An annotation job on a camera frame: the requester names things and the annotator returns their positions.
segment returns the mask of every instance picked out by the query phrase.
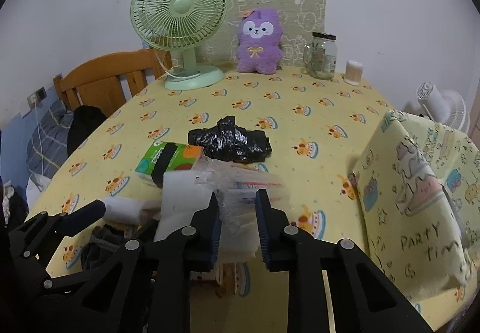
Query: table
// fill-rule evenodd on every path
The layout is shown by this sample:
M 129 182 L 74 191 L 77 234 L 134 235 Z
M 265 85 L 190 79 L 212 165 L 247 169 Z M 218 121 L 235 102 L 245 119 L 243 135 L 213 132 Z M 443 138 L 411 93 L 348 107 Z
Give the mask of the table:
M 272 76 L 237 73 L 230 67 L 225 80 L 186 92 L 169 91 L 157 80 L 71 155 L 30 216 L 42 210 L 51 215 L 72 212 L 107 194 L 159 199 L 160 190 L 134 171 L 153 140 L 187 143 L 189 130 L 212 127 L 234 115 L 237 125 L 264 129 L 270 138 L 272 156 L 256 166 L 280 175 L 289 187 L 289 220 L 318 239 L 348 237 L 364 249 L 362 212 L 347 174 L 389 108 L 366 81 L 353 87 L 338 73 L 330 81 L 316 80 L 291 66 Z M 93 227 L 63 240 L 47 268 L 50 275 L 81 270 L 80 249 Z M 242 269 L 241 296 L 219 299 L 212 289 L 192 290 L 192 332 L 286 331 L 287 273 L 268 273 L 261 253 Z M 416 308 L 437 329 L 467 300 L 466 292 L 449 291 Z

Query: orange tag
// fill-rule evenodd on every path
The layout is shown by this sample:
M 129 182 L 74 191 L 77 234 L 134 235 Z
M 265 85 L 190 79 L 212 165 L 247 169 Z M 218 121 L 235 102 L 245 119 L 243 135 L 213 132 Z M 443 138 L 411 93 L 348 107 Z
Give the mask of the orange tag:
M 244 10 L 240 11 L 238 17 L 239 18 L 246 18 L 247 16 L 250 16 L 251 13 L 253 13 L 255 10 Z

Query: metal screw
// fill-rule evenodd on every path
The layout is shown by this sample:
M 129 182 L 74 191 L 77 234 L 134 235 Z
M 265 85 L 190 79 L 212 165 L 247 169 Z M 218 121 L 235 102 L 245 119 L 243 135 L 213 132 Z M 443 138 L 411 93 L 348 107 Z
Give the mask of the metal screw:
M 129 251 L 134 251 L 140 246 L 140 242 L 138 242 L 135 239 L 129 239 L 127 242 L 125 242 L 125 247 Z
M 353 247 L 355 246 L 355 242 L 353 242 L 351 239 L 343 239 L 342 241 L 340 241 L 340 246 L 343 249 L 353 249 Z
M 286 233 L 286 234 L 289 234 L 291 236 L 294 236 L 296 235 L 298 232 L 299 232 L 299 229 L 298 227 L 296 226 L 292 226 L 291 224 L 289 224 L 288 226 L 285 226 L 283 228 L 283 231 Z
M 193 236 L 197 232 L 197 229 L 195 229 L 193 226 L 186 226 L 181 230 L 181 233 L 184 236 Z

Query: wooden chair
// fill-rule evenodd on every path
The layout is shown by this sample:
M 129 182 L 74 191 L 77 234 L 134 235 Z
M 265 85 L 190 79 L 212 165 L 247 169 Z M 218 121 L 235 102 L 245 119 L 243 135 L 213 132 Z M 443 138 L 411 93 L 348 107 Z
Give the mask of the wooden chair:
M 161 50 L 156 52 L 163 59 L 163 64 L 171 68 L 170 53 Z M 126 102 L 119 75 L 126 75 L 131 95 L 134 96 L 147 86 L 143 70 L 148 68 L 153 69 L 156 79 L 165 73 L 153 49 L 113 53 L 83 63 L 65 78 L 58 75 L 53 83 L 58 98 L 69 110 L 75 110 L 80 104 L 96 106 L 109 117 Z

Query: green packaging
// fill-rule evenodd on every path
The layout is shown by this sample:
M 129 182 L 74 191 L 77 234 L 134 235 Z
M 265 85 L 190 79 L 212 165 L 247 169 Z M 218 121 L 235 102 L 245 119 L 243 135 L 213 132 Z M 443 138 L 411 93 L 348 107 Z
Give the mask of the green packaging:
M 148 184 L 162 188 L 163 174 L 166 171 L 191 169 L 201 154 L 200 146 L 154 141 L 135 172 Z

